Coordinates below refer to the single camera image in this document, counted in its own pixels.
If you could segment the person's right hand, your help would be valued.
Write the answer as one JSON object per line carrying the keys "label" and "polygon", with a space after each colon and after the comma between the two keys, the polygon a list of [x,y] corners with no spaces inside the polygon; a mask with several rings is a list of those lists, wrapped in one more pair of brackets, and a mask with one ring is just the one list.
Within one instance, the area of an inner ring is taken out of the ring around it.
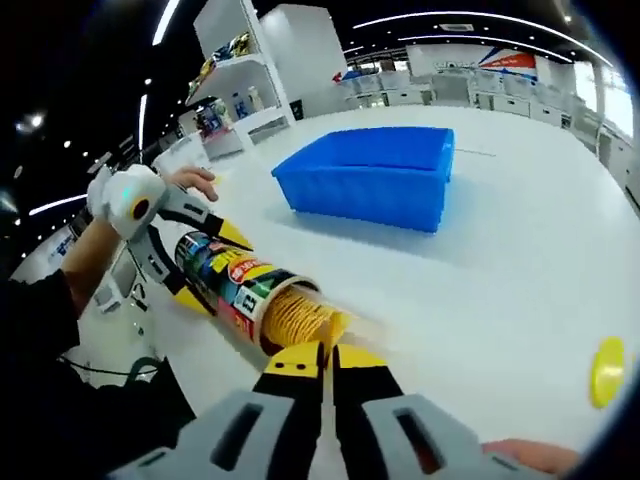
{"label": "person's right hand", "polygon": [[499,453],[538,471],[564,475],[575,467],[580,455],[560,446],[523,440],[505,439],[483,444],[485,452]]}

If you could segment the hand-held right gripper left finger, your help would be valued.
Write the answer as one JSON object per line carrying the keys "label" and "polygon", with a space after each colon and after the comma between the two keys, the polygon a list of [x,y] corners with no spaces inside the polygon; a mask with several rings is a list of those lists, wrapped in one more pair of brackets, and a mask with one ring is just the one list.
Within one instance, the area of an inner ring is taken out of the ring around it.
{"label": "hand-held right gripper left finger", "polygon": [[250,391],[234,391],[109,479],[306,479],[321,433],[320,342],[274,355]]}

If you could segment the person's left hand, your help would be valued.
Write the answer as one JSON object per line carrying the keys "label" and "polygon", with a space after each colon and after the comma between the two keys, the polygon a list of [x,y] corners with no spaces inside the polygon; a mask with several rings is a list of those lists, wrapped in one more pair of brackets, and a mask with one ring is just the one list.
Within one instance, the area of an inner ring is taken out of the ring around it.
{"label": "person's left hand", "polygon": [[185,190],[196,189],[211,202],[218,200],[214,188],[216,176],[204,168],[185,166],[172,174],[163,175],[163,179],[166,183],[178,185]]}

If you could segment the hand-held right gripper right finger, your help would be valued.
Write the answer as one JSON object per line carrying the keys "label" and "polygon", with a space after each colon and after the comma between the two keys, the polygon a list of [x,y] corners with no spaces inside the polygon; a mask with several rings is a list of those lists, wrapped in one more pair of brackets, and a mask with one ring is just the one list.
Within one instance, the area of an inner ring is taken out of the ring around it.
{"label": "hand-held right gripper right finger", "polygon": [[475,433],[362,347],[332,351],[336,436],[351,479],[498,479]]}

